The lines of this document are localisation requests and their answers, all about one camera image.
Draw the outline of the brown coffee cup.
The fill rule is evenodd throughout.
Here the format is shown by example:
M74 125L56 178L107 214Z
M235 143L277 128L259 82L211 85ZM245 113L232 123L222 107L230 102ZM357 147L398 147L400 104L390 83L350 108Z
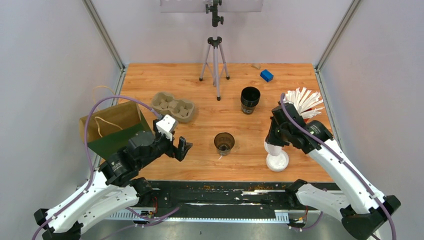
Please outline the brown coffee cup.
M233 149L235 138L228 132L220 132L214 137L213 144L218 154L226 156Z

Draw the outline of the white single cup lid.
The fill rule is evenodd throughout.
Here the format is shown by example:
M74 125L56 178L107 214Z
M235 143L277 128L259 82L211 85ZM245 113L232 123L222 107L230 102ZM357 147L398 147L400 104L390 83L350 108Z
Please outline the white single cup lid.
M268 155L277 157L283 153L283 148L278 145L272 145L268 142L264 142L264 148Z

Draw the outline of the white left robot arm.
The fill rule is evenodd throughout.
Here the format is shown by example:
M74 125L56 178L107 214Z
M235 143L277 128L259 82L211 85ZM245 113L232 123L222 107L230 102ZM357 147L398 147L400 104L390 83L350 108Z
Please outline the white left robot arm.
M174 146L178 122L165 115L153 121L153 131L138 131L117 152L94 171L93 178L54 208L40 208L34 213L36 223L44 230L44 240L79 240L91 227L111 214L153 201L152 186L141 169L166 155L182 161L193 144L184 137Z

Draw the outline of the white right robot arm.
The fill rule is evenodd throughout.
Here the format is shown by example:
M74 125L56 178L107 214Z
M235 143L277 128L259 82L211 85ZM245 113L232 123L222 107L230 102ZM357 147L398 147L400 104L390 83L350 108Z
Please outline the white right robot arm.
M401 206L395 195L385 195L373 186L340 149L332 133L317 120L305 122L291 103L272 109L271 124L265 142L282 148L292 145L315 160L342 191L334 195L298 179L286 189L286 204L292 209L315 208L339 220L356 240L367 240L389 223L392 239L396 229L392 215Z

